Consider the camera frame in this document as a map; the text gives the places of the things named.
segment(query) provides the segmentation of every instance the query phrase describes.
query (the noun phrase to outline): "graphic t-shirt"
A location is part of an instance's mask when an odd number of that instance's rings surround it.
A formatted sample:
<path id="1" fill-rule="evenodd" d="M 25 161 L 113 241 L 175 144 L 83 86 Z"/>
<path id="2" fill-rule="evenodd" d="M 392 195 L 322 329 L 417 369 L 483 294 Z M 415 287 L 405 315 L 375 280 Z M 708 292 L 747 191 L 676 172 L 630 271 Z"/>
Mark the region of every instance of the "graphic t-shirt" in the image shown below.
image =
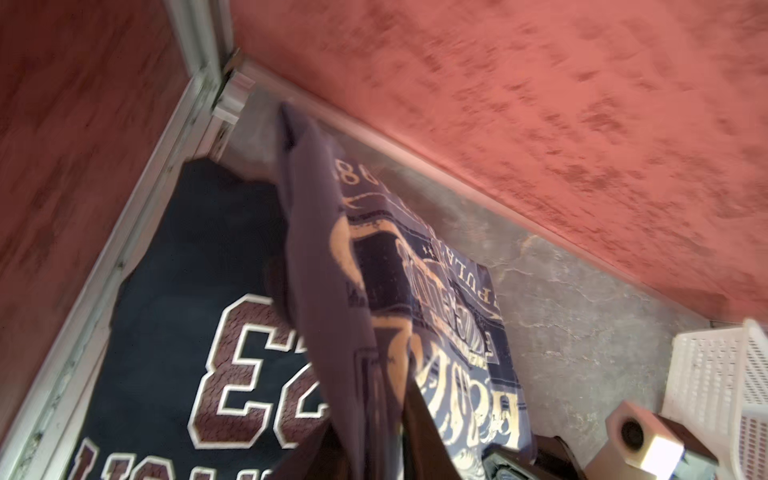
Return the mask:
<path id="1" fill-rule="evenodd" d="M 279 131 L 296 327 L 353 474 L 399 473 L 412 376 L 459 474 L 484 478 L 486 446 L 531 442 L 488 269 L 305 115 L 284 105 Z"/>

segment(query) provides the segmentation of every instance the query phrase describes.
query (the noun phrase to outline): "navy jersey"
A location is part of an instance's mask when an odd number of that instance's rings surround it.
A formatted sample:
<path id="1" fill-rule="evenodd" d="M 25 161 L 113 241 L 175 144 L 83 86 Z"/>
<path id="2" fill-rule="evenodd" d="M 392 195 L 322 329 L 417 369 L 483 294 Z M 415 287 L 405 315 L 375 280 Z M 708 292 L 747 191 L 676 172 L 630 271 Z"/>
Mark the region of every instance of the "navy jersey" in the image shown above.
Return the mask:
<path id="1" fill-rule="evenodd" d="M 266 298 L 276 188 L 184 165 L 125 280 L 69 478 L 260 480 L 325 412 L 301 339 Z"/>

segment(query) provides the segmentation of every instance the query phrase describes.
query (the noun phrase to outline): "marble floor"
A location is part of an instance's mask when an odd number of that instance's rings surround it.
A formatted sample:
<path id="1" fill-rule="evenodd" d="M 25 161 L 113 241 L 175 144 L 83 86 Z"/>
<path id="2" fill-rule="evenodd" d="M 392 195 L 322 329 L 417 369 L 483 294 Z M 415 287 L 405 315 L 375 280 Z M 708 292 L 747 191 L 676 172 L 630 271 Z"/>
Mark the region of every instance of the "marble floor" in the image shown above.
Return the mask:
<path id="1" fill-rule="evenodd" d="M 254 91 L 221 162 L 269 176 L 279 101 Z M 559 435 L 582 466 L 606 440 L 604 420 L 631 400 L 658 411 L 673 337 L 710 327 L 602 272 L 541 237 L 333 129 L 435 232 L 488 266 L 534 432 Z"/>

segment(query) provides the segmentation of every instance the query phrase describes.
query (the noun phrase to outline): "white plastic basket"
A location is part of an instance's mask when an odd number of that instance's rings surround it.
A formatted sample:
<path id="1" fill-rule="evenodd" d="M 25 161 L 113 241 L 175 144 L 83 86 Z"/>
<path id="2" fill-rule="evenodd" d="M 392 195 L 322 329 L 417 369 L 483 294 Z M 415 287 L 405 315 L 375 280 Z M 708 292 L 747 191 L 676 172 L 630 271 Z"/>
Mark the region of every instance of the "white plastic basket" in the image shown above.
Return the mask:
<path id="1" fill-rule="evenodd" d="M 681 333 L 661 415 L 717 456 L 719 480 L 768 478 L 768 339 L 760 326 Z"/>

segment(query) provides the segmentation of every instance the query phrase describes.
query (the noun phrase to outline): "red textured wall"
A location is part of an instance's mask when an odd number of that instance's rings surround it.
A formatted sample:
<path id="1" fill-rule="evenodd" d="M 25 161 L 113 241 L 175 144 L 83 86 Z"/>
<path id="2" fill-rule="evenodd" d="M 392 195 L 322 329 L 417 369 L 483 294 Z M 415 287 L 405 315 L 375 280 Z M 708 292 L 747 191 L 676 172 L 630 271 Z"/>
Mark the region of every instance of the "red textured wall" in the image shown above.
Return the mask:
<path id="1" fill-rule="evenodd" d="M 764 0 L 233 0 L 276 73 L 667 296 L 768 320 Z"/>
<path id="2" fill-rule="evenodd" d="M 0 439 L 178 102 L 162 0 L 0 6 Z"/>

